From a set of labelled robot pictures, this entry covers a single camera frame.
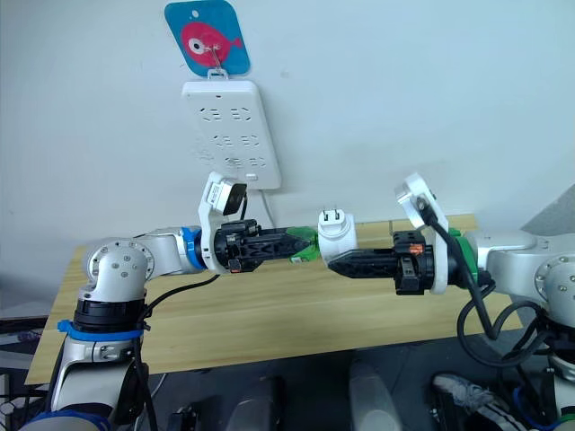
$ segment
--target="white plug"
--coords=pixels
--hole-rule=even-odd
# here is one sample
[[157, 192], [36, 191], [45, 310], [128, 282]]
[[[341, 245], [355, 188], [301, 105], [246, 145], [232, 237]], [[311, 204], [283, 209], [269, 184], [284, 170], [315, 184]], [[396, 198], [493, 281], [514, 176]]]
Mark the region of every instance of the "white plug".
[[323, 262], [358, 247], [358, 238], [352, 214], [340, 209], [322, 211], [317, 223], [318, 243]]

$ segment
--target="shoe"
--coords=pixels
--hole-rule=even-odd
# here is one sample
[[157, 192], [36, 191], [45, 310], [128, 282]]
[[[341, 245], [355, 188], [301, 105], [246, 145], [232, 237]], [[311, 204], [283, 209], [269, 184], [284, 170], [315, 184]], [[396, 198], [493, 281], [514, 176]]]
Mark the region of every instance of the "shoe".
[[505, 406], [505, 403], [493, 392], [457, 374], [436, 374], [431, 383], [437, 390], [450, 393], [456, 406], [465, 407], [471, 412], [491, 402]]

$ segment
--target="power strip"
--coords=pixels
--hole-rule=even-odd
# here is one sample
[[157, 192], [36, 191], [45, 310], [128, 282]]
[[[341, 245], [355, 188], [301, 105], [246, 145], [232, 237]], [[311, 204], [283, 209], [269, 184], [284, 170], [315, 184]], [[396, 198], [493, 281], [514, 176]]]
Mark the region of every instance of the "power strip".
[[205, 80], [181, 90], [202, 135], [202, 160], [249, 189], [277, 189], [278, 160], [258, 88], [251, 81]]

